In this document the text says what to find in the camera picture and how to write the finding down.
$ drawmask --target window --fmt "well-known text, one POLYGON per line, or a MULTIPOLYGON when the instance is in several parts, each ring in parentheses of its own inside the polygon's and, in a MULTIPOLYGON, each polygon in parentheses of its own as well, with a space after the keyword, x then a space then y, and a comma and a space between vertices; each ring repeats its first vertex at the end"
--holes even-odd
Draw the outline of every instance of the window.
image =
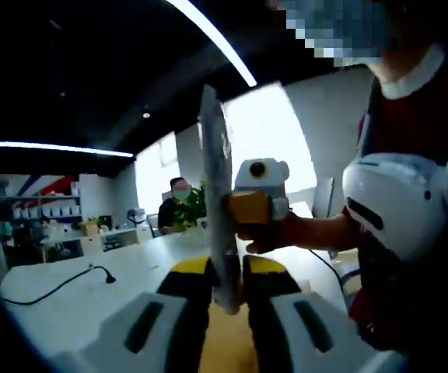
POLYGON ((170 189, 170 180, 180 176, 175 134, 168 134, 139 153, 135 168, 139 207, 146 214, 156 214, 162 193, 170 189))
MULTIPOLYGON (((233 147, 233 185, 245 159, 275 158, 289 166, 286 193, 316 186, 317 178, 305 136, 279 83, 224 103, 222 109, 233 147)), ((201 138, 201 125, 198 127, 201 138)))

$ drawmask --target hand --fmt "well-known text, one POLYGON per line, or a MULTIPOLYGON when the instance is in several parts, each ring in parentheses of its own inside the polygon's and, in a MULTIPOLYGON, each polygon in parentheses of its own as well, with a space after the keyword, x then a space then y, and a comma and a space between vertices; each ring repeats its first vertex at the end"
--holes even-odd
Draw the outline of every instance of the hand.
POLYGON ((296 232, 300 218, 291 211, 281 221, 271 225, 239 225, 236 227, 238 237, 253 240, 247 246, 249 253, 262 254, 295 245, 296 232))
POLYGON ((169 235, 171 233, 176 233, 177 230, 174 227, 160 227, 159 232, 163 235, 169 235))

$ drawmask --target white table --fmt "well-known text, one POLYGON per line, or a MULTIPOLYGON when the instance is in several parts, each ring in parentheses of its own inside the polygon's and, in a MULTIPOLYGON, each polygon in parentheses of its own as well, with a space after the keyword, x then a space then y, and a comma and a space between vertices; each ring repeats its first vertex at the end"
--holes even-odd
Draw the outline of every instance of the white table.
MULTIPOLYGON (((115 283, 107 284, 105 273, 94 270, 35 305, 7 304, 30 340, 50 357, 89 344, 97 337, 105 318, 143 291, 155 291, 173 265, 208 254, 202 243, 200 231, 194 228, 95 256, 14 267, 2 282, 1 293, 15 301, 34 300, 85 270, 90 263, 105 266, 117 278, 115 283)), ((244 253, 246 243, 238 240, 240 254, 244 253)), ((334 275, 309 251, 290 247, 266 256, 283 263, 299 283, 309 281, 314 291, 345 309, 334 275)))

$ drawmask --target bright window light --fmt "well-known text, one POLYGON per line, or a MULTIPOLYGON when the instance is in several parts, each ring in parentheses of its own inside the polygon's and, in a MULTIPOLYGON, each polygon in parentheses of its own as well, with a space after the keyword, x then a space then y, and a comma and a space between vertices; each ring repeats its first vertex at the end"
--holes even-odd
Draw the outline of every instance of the bright window light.
POLYGON ((232 132, 233 182, 245 159, 275 158, 289 166, 286 193, 316 186, 307 141, 281 84, 256 89, 224 103, 222 108, 232 132))
POLYGON ((46 149, 46 150, 61 150, 65 152, 79 152, 100 155, 112 155, 116 157, 132 158, 134 154, 124 152, 113 152, 111 150, 100 150, 91 148, 76 148, 75 146, 64 145, 50 145, 37 144, 35 142, 14 142, 14 141, 0 141, 0 148, 27 148, 27 149, 46 149))
POLYGON ((135 163, 139 207, 157 214, 170 181, 180 176, 176 135, 171 132, 138 154, 135 163))
POLYGON ((207 35, 210 40, 217 46, 227 59, 234 65, 235 69, 245 79, 245 82, 250 87, 255 87, 257 81, 252 76, 247 66, 243 63, 238 53, 231 47, 231 44, 226 38, 215 28, 214 25, 205 17, 193 4, 188 0, 166 0, 180 12, 182 12, 188 19, 190 19, 201 31, 207 35))

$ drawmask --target led light strip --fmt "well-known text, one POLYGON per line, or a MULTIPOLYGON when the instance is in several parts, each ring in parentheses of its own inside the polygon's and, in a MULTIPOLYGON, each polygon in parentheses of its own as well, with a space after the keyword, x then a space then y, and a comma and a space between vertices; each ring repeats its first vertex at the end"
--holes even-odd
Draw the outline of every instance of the led light strip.
POLYGON ((171 5, 179 9, 188 19, 190 19, 207 37, 217 46, 227 59, 234 65, 235 69, 245 79, 249 87, 255 87, 257 81, 243 63, 238 53, 231 47, 226 38, 215 28, 214 25, 188 0, 166 0, 171 5))
POLYGON ((27 148, 27 149, 45 149, 45 150, 61 150, 65 152, 79 152, 99 155, 112 155, 116 157, 132 158, 134 154, 124 152, 113 152, 111 150, 100 150, 91 148, 77 148, 75 146, 38 144, 36 142, 15 142, 0 141, 0 148, 27 148))

